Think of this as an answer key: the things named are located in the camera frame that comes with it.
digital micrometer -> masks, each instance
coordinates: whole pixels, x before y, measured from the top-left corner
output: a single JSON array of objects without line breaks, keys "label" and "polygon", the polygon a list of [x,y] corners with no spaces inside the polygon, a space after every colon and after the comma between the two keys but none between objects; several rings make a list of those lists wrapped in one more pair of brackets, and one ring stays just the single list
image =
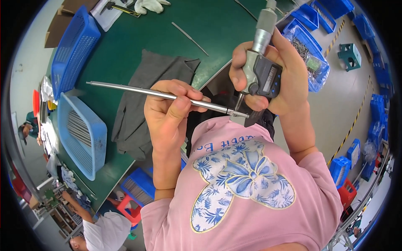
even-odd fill
[{"label": "digital micrometer", "polygon": [[[281,87],[282,67],[267,59],[264,54],[275,29],[277,15],[275,14],[276,1],[268,0],[265,9],[262,9],[258,18],[254,42],[251,50],[246,52],[246,64],[243,66],[247,78],[247,85],[239,94],[236,106],[237,111],[247,95],[260,95],[270,101],[279,94]],[[230,120],[245,127],[255,124],[264,110],[253,111],[249,118],[231,115]]]}]

white shirt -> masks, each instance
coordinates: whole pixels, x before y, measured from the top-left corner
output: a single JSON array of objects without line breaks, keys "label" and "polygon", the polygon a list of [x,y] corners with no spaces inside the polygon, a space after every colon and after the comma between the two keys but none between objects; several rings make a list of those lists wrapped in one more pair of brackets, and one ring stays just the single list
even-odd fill
[{"label": "white shirt", "polygon": [[89,251],[118,251],[131,230],[131,222],[116,212],[106,212],[95,224],[83,221]]}]

metal rods in basket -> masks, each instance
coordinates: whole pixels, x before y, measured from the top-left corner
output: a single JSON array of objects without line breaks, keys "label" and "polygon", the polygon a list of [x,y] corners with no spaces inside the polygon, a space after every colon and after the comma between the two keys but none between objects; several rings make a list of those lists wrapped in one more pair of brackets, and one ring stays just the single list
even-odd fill
[{"label": "metal rods in basket", "polygon": [[[308,54],[310,53],[310,51],[307,49],[307,47],[300,42],[299,39],[297,38],[293,38],[292,40],[292,44],[293,46],[296,48],[297,52],[299,53],[299,55],[301,56],[301,58],[305,61],[308,62]],[[318,76],[318,72],[316,71],[319,66],[316,68],[316,65],[314,66],[314,68],[316,68],[316,70],[312,69],[311,67],[309,67],[311,64],[306,64],[307,66],[307,70],[311,73],[311,76],[316,79]]]},{"label": "metal rods in basket", "polygon": [[91,147],[91,136],[89,135],[88,128],[74,110],[71,110],[68,114],[67,129],[77,140]]}]

pink t-shirt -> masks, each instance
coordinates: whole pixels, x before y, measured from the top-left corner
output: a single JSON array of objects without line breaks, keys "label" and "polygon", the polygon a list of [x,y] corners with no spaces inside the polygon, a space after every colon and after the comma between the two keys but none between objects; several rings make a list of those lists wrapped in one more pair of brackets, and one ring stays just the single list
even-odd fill
[{"label": "pink t-shirt", "polygon": [[335,233],[343,208],[322,153],[296,165],[265,128],[228,116],[198,125],[191,143],[174,198],[141,209],[148,251],[319,251]]}]

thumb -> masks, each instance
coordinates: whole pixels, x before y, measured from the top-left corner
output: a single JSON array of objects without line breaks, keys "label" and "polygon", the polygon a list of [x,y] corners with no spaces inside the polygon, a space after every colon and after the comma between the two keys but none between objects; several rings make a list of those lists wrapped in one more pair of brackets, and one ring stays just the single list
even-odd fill
[{"label": "thumb", "polygon": [[170,105],[166,113],[164,124],[166,129],[176,130],[180,122],[187,115],[191,107],[190,99],[186,96],[178,96]]}]

